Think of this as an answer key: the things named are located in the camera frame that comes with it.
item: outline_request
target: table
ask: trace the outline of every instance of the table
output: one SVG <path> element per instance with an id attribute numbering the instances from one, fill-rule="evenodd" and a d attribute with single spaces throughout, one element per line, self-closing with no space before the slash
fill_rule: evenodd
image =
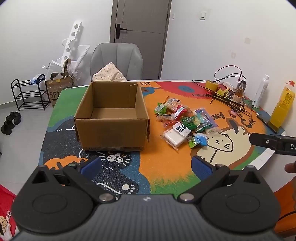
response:
<path id="1" fill-rule="evenodd" d="M 197 184 L 200 180 L 191 170 L 191 158 L 201 156 L 212 164 L 219 163 L 231 169 L 243 169 L 252 164 L 261 168 L 273 151 L 252 146 L 252 132 L 271 134 L 252 113 L 253 122 L 246 115 L 233 116 L 225 104 L 206 97 L 205 89 L 188 81 L 139 81 L 150 117 L 150 142 L 141 152 L 100 151 L 85 152 L 76 140 L 74 114 L 86 91 L 86 86 L 63 90 L 51 115 L 41 149 L 39 164 L 50 169 L 60 169 L 69 163 L 83 163 L 93 156 L 102 159 L 102 171 L 93 179 L 97 185 L 118 196 L 120 194 L 167 194 L 175 196 Z M 181 100 L 192 110 L 205 108 L 223 130 L 216 138 L 210 138 L 211 147 L 190 149 L 183 144 L 176 152 L 160 139 L 164 131 L 156 121 L 154 108 L 167 96 Z M 267 116 L 262 109 L 253 109 Z M 110 158 L 122 157 L 123 162 L 110 162 Z"/>

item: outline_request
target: blue gripper pad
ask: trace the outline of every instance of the blue gripper pad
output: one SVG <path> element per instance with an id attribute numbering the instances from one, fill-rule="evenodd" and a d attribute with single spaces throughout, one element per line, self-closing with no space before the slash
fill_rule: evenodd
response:
<path id="1" fill-rule="evenodd" d="M 97 157 L 93 161 L 86 162 L 86 165 L 81 168 L 80 173 L 88 180 L 92 180 L 101 171 L 101 158 Z"/>
<path id="2" fill-rule="evenodd" d="M 194 172 L 194 174 L 203 181 L 208 176 L 213 174 L 213 169 L 210 167 L 212 166 L 210 163 L 207 165 L 203 163 L 201 160 L 199 160 L 200 157 L 194 156 L 191 159 L 191 169 Z"/>

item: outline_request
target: gray door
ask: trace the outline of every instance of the gray door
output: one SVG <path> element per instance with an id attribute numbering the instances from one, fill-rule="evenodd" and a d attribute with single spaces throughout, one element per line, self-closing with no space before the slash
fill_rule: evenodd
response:
<path id="1" fill-rule="evenodd" d="M 138 46 L 144 80 L 159 78 L 168 7 L 169 0 L 118 0 L 114 42 Z"/>

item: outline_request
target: cardboard box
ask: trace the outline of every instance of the cardboard box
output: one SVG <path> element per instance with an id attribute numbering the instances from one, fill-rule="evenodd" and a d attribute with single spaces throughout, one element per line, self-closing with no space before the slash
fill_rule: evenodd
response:
<path id="1" fill-rule="evenodd" d="M 62 90 L 74 87 L 73 78 L 70 76 L 63 79 L 48 80 L 46 81 L 46 84 L 52 107 L 55 106 Z"/>
<path id="2" fill-rule="evenodd" d="M 149 141 L 149 116 L 135 82 L 92 82 L 74 121 L 84 150 L 143 150 Z"/>

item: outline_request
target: light switch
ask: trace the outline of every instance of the light switch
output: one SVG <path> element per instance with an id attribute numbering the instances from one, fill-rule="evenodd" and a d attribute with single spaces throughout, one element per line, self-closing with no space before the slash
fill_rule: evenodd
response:
<path id="1" fill-rule="evenodd" d="M 201 12 L 200 13 L 200 20 L 205 20 L 206 14 L 207 14 L 206 11 Z"/>

